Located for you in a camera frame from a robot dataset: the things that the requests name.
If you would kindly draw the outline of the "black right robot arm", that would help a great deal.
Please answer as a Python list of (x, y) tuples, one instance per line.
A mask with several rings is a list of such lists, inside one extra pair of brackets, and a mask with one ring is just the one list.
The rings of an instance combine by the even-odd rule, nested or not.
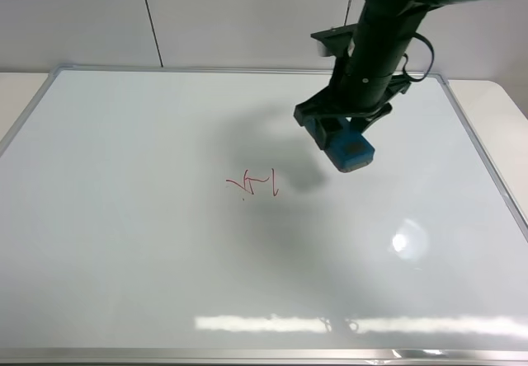
[(408, 62), (408, 45), (427, 13), (468, 1), (476, 0), (365, 0), (356, 24), (314, 33), (336, 61), (329, 84), (295, 107), (299, 125), (322, 150), (347, 129), (363, 133), (416, 81), (395, 71)]

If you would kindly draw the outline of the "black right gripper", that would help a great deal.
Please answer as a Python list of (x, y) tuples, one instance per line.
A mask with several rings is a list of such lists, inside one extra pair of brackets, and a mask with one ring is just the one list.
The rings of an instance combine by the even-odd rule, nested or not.
[(335, 59), (328, 85), (298, 104), (294, 118), (307, 129), (320, 150), (326, 150), (339, 134), (340, 118), (350, 118), (349, 129), (363, 134), (377, 120), (389, 115), (387, 103), (410, 88), (407, 76), (363, 77), (347, 72), (347, 58)]

